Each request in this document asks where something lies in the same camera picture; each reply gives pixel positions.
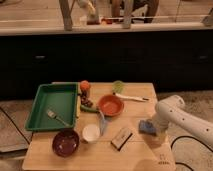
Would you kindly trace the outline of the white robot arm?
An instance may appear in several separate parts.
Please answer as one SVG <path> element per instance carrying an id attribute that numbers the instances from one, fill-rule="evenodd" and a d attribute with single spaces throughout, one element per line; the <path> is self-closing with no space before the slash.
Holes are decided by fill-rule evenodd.
<path id="1" fill-rule="evenodd" d="M 158 101 L 151 119 L 156 131 L 165 132 L 172 122 L 213 148 L 213 123 L 185 112 L 184 107 L 185 102 L 178 95 Z"/>

